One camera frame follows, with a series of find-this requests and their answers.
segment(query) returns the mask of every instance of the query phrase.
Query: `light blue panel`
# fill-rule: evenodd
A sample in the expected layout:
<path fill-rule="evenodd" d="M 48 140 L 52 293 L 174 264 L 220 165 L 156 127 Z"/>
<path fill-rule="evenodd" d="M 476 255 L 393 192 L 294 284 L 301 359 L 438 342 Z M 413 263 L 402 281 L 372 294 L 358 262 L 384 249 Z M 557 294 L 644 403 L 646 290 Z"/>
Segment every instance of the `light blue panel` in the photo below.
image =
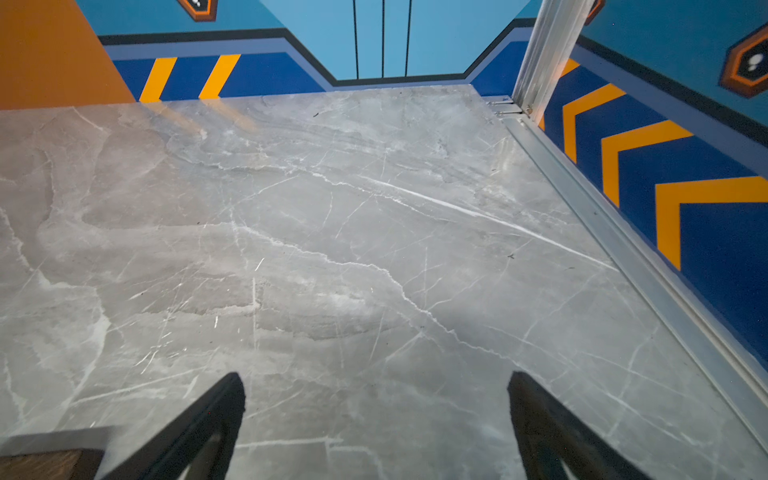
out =
<path fill-rule="evenodd" d="M 356 78 L 352 0 L 263 0 L 263 4 L 337 80 Z"/>
<path fill-rule="evenodd" d="M 517 18 L 537 18 L 538 11 L 541 9 L 541 0 L 531 0 L 523 9 L 518 13 Z"/>
<path fill-rule="evenodd" d="M 406 74 L 406 41 L 408 40 L 409 0 L 385 0 L 384 76 Z"/>
<path fill-rule="evenodd" d="M 413 0 L 408 76 L 458 74 L 528 0 Z"/>
<path fill-rule="evenodd" d="M 382 77 L 382 0 L 357 0 L 360 78 Z"/>
<path fill-rule="evenodd" d="M 583 35 L 764 125 L 768 94 L 718 85 L 728 49 L 768 22 L 766 0 L 606 2 Z"/>
<path fill-rule="evenodd" d="M 280 28 L 258 0 L 221 0 L 215 22 L 196 22 L 176 0 L 77 0 L 96 35 Z"/>

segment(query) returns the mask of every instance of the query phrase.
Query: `gray marble floor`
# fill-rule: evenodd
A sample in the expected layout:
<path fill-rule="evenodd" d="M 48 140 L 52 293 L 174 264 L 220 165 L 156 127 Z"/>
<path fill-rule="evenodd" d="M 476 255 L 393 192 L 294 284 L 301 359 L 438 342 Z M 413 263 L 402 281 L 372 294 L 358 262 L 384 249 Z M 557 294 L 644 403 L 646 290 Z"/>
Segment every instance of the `gray marble floor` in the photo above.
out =
<path fill-rule="evenodd" d="M 0 112 L 0 435 L 226 372 L 229 478 L 524 478 L 523 369 L 655 478 L 768 459 L 470 87 Z"/>

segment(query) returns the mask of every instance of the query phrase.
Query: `orange panel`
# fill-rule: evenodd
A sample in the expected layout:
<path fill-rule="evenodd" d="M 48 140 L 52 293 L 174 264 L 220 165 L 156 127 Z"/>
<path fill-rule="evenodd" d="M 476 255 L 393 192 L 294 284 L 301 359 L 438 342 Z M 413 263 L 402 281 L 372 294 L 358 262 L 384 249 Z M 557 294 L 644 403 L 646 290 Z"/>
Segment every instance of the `orange panel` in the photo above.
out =
<path fill-rule="evenodd" d="M 134 102 L 74 0 L 4 2 L 0 109 Z"/>

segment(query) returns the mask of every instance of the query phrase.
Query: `vertical aluminum profile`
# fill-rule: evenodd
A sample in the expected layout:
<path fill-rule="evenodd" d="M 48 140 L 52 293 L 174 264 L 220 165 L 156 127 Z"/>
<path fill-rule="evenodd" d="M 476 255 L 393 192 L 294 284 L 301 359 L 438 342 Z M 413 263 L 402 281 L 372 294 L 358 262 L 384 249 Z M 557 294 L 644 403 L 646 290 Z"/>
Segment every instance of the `vertical aluminum profile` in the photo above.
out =
<path fill-rule="evenodd" d="M 538 123 L 571 56 L 594 0 L 544 0 L 512 100 Z"/>

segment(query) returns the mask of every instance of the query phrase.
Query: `wall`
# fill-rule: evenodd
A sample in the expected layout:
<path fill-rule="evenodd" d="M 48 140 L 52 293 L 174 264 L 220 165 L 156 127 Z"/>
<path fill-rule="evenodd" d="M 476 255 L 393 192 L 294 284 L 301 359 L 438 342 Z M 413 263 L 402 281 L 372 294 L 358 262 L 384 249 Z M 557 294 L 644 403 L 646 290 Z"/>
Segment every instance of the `wall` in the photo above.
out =
<path fill-rule="evenodd" d="M 48 13 L 29 6 L 38 3 L 12 7 L 30 20 L 25 34 L 37 47 L 51 28 L 43 20 Z M 22 75 L 0 91 L 4 104 L 32 108 L 420 84 L 473 84 L 481 94 L 509 94 L 541 0 L 220 0 L 214 22 L 193 21 L 175 0 L 56 4 L 68 5 L 81 20 L 43 44 L 67 55 L 49 55 L 38 67 L 66 67 L 88 79 L 83 85 L 102 87 L 70 82 L 61 90 L 85 98 L 41 103 L 25 93 Z M 14 61 L 26 62 L 26 51 L 4 35 L 6 50 L 18 52 Z M 67 49 L 74 38 L 88 38 L 87 51 L 95 53 Z M 64 58 L 74 60 L 57 63 Z M 43 91 L 56 78 L 37 75 Z M 105 85 L 112 96 L 100 93 Z"/>
<path fill-rule="evenodd" d="M 768 365 L 768 93 L 721 82 L 768 4 L 722 3 L 607 0 L 540 127 Z"/>

